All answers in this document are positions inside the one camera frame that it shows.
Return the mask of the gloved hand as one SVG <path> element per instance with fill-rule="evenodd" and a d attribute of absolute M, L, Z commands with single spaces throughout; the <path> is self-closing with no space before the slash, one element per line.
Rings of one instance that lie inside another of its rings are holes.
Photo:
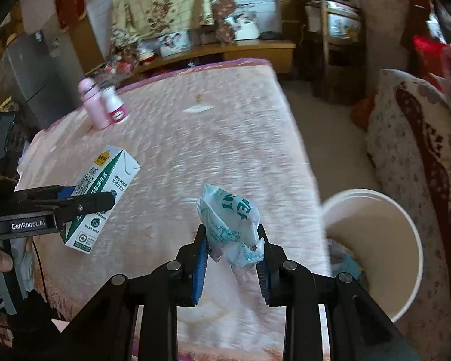
<path fill-rule="evenodd" d="M 34 289 L 35 281 L 33 277 L 34 258 L 32 253 L 32 237 L 27 239 L 13 239 L 12 247 L 19 252 L 16 262 L 24 285 L 25 292 Z M 14 270 L 14 259 L 0 250 L 0 272 L 7 273 Z M 0 309 L 4 307 L 3 297 L 0 293 Z"/>

